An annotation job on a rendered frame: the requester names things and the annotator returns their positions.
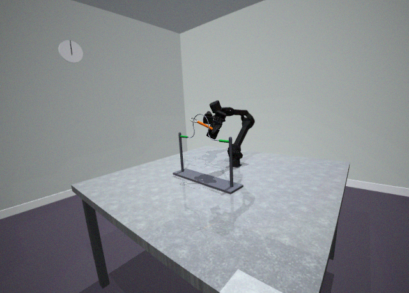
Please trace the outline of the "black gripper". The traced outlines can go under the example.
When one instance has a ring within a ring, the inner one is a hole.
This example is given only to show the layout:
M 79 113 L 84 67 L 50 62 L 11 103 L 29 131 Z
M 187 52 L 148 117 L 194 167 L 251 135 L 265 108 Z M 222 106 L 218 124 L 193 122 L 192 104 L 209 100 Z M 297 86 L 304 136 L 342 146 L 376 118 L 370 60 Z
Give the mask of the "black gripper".
M 208 133 L 206 136 L 210 136 L 212 139 L 216 139 L 218 133 L 219 133 L 219 129 L 222 127 L 222 123 L 225 120 L 227 114 L 222 112 L 222 111 L 217 111 L 215 114 L 215 119 L 213 119 L 212 124 L 210 127 L 212 127 L 213 129 L 209 129 Z

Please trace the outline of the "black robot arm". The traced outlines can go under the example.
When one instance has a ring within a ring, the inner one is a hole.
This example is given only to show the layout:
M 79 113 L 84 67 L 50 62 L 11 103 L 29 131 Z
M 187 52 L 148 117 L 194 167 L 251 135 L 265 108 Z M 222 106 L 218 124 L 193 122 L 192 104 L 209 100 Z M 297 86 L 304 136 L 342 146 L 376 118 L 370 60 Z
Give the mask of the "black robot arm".
M 235 142 L 232 144 L 233 147 L 233 167 L 238 168 L 242 166 L 240 164 L 240 159 L 243 157 L 243 154 L 241 153 L 241 144 L 248 132 L 248 130 L 254 125 L 255 119 L 254 117 L 248 112 L 248 110 L 240 110 L 240 109 L 233 109 L 232 107 L 221 107 L 219 100 L 216 100 L 215 102 L 210 103 L 210 107 L 213 113 L 216 113 L 217 111 L 222 111 L 227 114 L 227 116 L 233 116 L 233 115 L 241 115 L 241 120 L 242 120 L 242 128 L 235 140 Z M 212 113 L 210 111 L 207 111 L 205 113 L 205 117 L 203 117 L 203 123 L 206 124 L 212 124 L 213 119 L 215 119 L 215 115 L 212 116 Z M 246 116 L 246 117 L 244 117 Z

